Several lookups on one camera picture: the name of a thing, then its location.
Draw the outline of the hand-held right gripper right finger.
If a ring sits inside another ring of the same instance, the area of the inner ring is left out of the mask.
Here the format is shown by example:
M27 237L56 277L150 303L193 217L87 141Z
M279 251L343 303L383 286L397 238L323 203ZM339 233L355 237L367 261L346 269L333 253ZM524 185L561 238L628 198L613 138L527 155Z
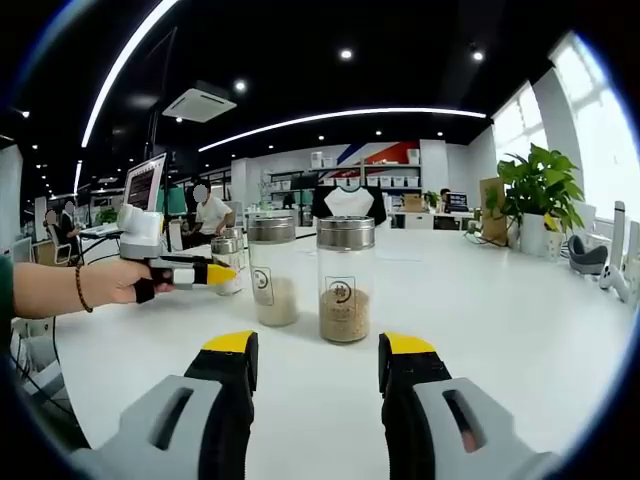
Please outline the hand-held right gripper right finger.
M392 479L543 479L558 464L515 432L512 414L454 378L425 340L379 336L381 420Z

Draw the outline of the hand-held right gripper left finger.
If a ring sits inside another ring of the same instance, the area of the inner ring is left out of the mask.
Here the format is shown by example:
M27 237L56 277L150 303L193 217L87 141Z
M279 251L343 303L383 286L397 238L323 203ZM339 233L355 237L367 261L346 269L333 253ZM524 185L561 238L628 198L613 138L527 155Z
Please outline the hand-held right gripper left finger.
M115 435L80 449L83 479L242 479L254 420L258 335L215 337L183 375L169 375L120 416Z

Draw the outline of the person's left hand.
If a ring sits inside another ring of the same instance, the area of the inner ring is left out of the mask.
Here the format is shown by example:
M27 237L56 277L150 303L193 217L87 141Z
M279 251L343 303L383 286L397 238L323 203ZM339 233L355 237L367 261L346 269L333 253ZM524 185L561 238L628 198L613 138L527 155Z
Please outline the person's left hand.
M156 293L173 289L167 283L143 282L144 274L143 266L123 259L77 267L75 279L80 304L89 312L108 304L141 303L144 297L152 299Z

